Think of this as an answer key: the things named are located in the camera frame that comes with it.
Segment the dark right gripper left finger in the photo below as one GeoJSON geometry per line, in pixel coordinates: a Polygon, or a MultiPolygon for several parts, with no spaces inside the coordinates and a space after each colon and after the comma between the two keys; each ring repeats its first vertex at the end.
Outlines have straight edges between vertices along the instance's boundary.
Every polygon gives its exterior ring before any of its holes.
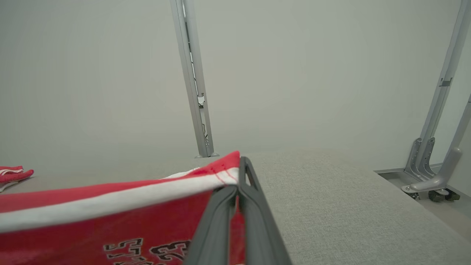
{"type": "Polygon", "coordinates": [[[234,185],[213,191],[183,265],[229,265],[230,221],[236,198],[234,185]]]}

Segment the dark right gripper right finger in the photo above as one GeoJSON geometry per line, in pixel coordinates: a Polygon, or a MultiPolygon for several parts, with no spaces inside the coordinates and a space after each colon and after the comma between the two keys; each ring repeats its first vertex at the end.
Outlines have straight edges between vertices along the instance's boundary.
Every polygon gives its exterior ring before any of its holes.
{"type": "Polygon", "coordinates": [[[245,265],[293,265],[248,157],[240,158],[239,208],[245,221],[245,265]]]}

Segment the red white basketball jersey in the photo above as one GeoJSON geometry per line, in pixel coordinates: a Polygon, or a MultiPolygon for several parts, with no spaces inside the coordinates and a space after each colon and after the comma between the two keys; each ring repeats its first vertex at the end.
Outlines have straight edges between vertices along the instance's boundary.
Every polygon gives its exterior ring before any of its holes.
{"type": "Polygon", "coordinates": [[[0,195],[0,265],[181,265],[240,152],[163,179],[0,195]]]}
{"type": "Polygon", "coordinates": [[[30,169],[25,171],[22,166],[0,166],[0,193],[10,186],[30,179],[33,174],[34,170],[30,169]]]}

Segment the black caster wheel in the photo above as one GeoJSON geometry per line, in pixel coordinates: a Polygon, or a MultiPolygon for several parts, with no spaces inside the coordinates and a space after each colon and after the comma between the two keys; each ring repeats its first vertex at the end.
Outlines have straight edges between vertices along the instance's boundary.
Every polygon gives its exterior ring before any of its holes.
{"type": "Polygon", "coordinates": [[[454,191],[451,191],[448,188],[441,189],[441,190],[438,190],[438,191],[429,191],[428,192],[428,197],[433,202],[443,202],[445,200],[455,201],[455,200],[460,199],[459,194],[455,193],[454,191]]]}

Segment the grey metal frame post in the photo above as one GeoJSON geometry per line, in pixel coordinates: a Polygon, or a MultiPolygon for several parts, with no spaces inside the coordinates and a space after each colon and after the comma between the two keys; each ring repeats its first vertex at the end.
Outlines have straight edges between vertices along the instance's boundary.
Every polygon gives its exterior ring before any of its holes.
{"type": "Polygon", "coordinates": [[[195,0],[170,0],[187,99],[198,148],[197,158],[217,157],[196,23],[195,0]]]}

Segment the grey curved frame leg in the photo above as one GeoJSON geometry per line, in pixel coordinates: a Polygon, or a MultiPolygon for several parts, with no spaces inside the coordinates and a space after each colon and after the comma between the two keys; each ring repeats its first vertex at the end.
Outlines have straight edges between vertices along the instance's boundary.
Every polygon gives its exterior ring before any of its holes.
{"type": "Polygon", "coordinates": [[[417,156],[422,144],[422,138],[417,138],[414,141],[404,172],[416,179],[418,182],[402,186],[401,190],[405,194],[409,195],[413,199],[419,199],[419,193],[421,192],[428,193],[429,191],[438,191],[445,188],[450,189],[449,181],[451,180],[453,172],[458,166],[459,160],[463,155],[463,151],[459,146],[461,141],[466,138],[466,134],[471,134],[470,124],[471,94],[467,100],[452,143],[449,146],[449,151],[447,152],[438,173],[432,173],[432,170],[429,167],[430,155],[433,151],[435,138],[432,137],[427,141],[422,159],[419,163],[417,163],[417,156]]]}

